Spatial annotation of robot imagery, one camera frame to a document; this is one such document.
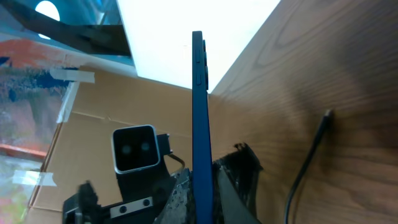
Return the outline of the blue Galaxy smartphone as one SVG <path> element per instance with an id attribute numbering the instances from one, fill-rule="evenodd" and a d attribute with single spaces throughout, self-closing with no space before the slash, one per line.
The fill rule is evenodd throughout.
<path id="1" fill-rule="evenodd" d="M 208 67 L 201 31 L 192 32 L 192 164 L 196 222 L 213 223 L 213 175 L 208 116 Z"/>

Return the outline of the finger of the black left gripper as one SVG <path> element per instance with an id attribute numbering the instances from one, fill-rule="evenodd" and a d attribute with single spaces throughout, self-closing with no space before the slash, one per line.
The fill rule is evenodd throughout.
<path id="1" fill-rule="evenodd" d="M 213 162 L 213 221 L 215 223 L 259 223 L 256 193 L 263 170 L 254 151 L 245 143 Z"/>

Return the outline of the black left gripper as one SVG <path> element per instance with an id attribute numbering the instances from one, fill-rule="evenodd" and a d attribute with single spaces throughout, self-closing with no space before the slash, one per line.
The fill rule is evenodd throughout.
<path id="1" fill-rule="evenodd" d="M 77 193 L 62 207 L 63 224 L 84 223 L 153 223 L 190 224 L 195 222 L 195 199 L 189 169 L 172 174 L 131 198 L 102 206 L 90 181 L 81 184 Z"/>

